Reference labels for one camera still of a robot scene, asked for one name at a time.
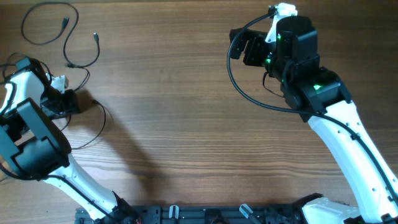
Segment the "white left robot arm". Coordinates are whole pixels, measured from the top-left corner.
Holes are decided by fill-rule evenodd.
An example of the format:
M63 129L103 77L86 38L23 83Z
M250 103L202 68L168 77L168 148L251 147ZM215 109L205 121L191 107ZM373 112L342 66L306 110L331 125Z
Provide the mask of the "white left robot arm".
M93 223L140 223L140 215L103 187L75 160L72 147L53 119L79 113L66 77L53 77L41 61L24 57L5 77L1 107L1 170L14 179L50 184L79 203Z

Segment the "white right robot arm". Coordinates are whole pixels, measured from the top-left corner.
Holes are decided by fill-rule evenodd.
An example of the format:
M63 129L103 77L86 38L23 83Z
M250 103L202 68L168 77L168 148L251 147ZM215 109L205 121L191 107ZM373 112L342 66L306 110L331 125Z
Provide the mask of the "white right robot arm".
M263 67L280 82L284 112L298 114L325 143L356 199L356 206L311 194L267 209L268 223L396 223L397 177L366 132L351 93L320 66L318 32L311 20L270 11L269 32L250 25L229 33L228 60Z

